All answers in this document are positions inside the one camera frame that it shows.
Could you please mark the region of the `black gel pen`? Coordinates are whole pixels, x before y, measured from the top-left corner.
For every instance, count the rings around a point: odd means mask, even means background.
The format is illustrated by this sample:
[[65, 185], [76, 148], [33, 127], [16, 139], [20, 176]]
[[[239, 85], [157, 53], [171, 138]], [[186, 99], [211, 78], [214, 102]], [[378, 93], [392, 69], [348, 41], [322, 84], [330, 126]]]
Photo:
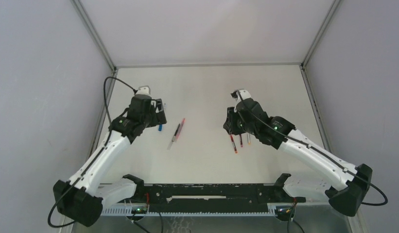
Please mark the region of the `black gel pen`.
[[177, 135], [178, 135], [180, 126], [181, 126], [181, 124], [179, 123], [178, 126], [177, 126], [177, 128], [176, 128], [176, 130], [175, 130], [175, 132], [174, 132], [174, 134], [173, 134], [173, 137], [172, 137], [172, 140], [171, 140], [172, 143], [173, 143], [173, 142], [176, 140], [176, 138], [177, 138]]

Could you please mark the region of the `dark red gel pen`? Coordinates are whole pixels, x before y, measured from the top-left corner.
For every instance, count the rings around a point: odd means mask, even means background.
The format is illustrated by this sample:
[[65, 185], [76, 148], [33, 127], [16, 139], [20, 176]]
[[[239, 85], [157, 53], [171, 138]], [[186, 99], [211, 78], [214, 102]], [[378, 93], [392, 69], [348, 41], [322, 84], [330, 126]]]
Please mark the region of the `dark red gel pen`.
[[237, 151], [237, 147], [236, 147], [236, 144], [235, 144], [235, 141], [234, 141], [234, 138], [233, 138], [233, 135], [229, 135], [230, 136], [230, 140], [231, 140], [231, 143], [232, 143], [232, 146], [233, 146], [233, 149], [234, 149], [234, 152], [237, 154], [238, 153], [238, 151]]

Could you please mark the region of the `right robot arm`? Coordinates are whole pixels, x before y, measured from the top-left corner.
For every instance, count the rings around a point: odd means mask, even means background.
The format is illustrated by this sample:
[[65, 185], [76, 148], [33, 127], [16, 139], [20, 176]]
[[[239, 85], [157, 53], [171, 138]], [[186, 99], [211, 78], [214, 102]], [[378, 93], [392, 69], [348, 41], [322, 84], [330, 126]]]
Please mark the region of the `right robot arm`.
[[329, 204], [339, 213], [353, 217], [370, 189], [373, 170], [354, 165], [321, 148], [294, 124], [281, 116], [268, 116], [252, 98], [227, 108], [223, 128], [228, 134], [249, 133], [262, 144], [293, 155], [319, 174], [330, 187], [324, 191]]

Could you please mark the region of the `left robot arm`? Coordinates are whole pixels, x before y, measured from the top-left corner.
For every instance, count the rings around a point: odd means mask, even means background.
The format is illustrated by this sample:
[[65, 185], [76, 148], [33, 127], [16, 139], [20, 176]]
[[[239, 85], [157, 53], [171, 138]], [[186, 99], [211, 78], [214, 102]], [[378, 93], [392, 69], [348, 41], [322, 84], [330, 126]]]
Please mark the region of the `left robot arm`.
[[145, 129], [166, 122], [162, 99], [153, 99], [147, 94], [134, 95], [129, 106], [111, 121], [102, 144], [84, 165], [67, 181], [55, 183], [55, 203], [48, 216], [57, 210], [73, 223], [89, 227], [99, 219], [103, 210], [123, 199], [142, 201], [145, 189], [127, 175], [104, 187], [100, 187], [101, 180]]

